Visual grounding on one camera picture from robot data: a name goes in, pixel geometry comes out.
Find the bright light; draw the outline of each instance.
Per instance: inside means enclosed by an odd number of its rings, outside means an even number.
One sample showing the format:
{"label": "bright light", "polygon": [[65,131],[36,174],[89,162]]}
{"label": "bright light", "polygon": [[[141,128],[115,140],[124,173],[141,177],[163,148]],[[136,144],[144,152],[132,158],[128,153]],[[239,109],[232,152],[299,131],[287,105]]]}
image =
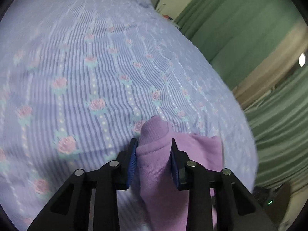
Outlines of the bright light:
{"label": "bright light", "polygon": [[300,64],[300,66],[304,66],[304,64],[306,63],[306,56],[304,53],[301,54],[301,56],[298,59],[298,63]]}

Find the pink garment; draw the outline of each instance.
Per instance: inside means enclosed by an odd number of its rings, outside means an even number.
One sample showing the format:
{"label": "pink garment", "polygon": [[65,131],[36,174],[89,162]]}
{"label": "pink garment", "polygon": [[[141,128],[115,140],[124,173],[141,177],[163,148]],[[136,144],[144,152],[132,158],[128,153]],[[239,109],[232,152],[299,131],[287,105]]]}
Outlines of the pink garment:
{"label": "pink garment", "polygon": [[[140,171],[140,195],[145,202],[155,231],[185,231],[188,191],[178,191],[173,183],[170,164],[172,138],[190,160],[215,171],[222,169],[221,140],[195,134],[177,133],[168,122],[153,116],[141,129],[136,150]],[[213,226],[217,222],[212,209]]]}

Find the green curtain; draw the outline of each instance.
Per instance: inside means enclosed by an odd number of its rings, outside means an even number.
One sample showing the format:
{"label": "green curtain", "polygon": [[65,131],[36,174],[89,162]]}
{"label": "green curtain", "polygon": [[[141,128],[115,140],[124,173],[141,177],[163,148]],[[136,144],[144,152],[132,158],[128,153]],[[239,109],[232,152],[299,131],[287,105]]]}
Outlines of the green curtain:
{"label": "green curtain", "polygon": [[293,191],[307,185],[308,66],[245,113],[258,149],[256,184],[275,187],[291,181]]}
{"label": "green curtain", "polygon": [[192,0],[175,22],[232,90],[300,17],[291,0]]}

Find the purple cloth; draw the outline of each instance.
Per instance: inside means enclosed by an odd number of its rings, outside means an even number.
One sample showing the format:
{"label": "purple cloth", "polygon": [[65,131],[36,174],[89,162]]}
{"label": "purple cloth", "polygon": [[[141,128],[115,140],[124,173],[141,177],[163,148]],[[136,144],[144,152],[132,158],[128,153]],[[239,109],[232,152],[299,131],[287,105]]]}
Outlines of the purple cloth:
{"label": "purple cloth", "polygon": [[[186,230],[188,191],[178,191],[172,180],[169,159],[172,138],[179,150],[187,152],[191,160],[205,168],[220,171],[223,166],[219,137],[173,132],[170,124],[158,115],[146,122],[141,129],[136,155],[140,195],[155,231]],[[217,222],[214,209],[212,215],[214,226]]]}

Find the metal pin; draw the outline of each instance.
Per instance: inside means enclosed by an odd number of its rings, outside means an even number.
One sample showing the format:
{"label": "metal pin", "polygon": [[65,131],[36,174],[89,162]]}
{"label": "metal pin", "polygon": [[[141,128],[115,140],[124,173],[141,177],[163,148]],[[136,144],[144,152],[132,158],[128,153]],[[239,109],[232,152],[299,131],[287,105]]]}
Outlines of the metal pin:
{"label": "metal pin", "polygon": [[190,167],[195,167],[197,165],[197,163],[195,161],[188,161],[187,165]]}
{"label": "metal pin", "polygon": [[84,174],[84,171],[82,170],[82,169],[77,169],[76,171],[75,171],[75,175],[76,176],[81,176],[81,175],[83,175]]}
{"label": "metal pin", "polygon": [[116,160],[109,162],[109,166],[112,166],[112,167],[116,167],[118,164],[119,162]]}
{"label": "metal pin", "polygon": [[228,168],[224,168],[224,169],[222,170],[222,173],[223,173],[224,175],[226,175],[226,176],[229,176],[230,174],[232,174],[231,170],[228,169]]}

